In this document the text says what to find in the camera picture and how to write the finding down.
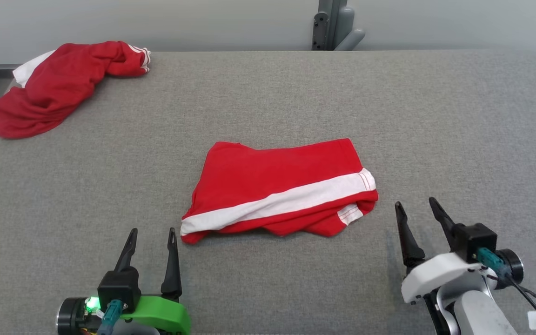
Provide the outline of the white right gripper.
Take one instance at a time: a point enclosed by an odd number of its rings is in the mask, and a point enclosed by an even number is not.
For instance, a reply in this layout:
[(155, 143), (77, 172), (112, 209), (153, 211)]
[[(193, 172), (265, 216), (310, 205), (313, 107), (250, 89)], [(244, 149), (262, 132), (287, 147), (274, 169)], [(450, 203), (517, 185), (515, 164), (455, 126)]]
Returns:
[(451, 253), (426, 259), (426, 254), (415, 241), (408, 216), (402, 204), (394, 204), (396, 227), (401, 245), (402, 261), (408, 273), (401, 286), (406, 303), (415, 303), (426, 294), (436, 294), (438, 305), (494, 306), (494, 290), (510, 284), (510, 279), (521, 284), (524, 265), (515, 252), (501, 249), (477, 249), (466, 260), (455, 253), (455, 222), (435, 197), (429, 197), (434, 218), (444, 231)]

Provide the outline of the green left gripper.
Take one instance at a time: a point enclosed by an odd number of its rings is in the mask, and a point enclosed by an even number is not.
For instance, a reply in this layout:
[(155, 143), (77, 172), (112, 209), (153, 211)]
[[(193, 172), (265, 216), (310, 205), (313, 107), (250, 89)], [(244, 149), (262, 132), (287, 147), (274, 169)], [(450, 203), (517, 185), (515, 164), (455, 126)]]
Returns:
[[(125, 271), (135, 253), (138, 229), (131, 229), (114, 267)], [(58, 335), (189, 335), (191, 320), (182, 295), (175, 228), (170, 228), (168, 259), (161, 295), (98, 291), (97, 295), (67, 298), (57, 313)]]

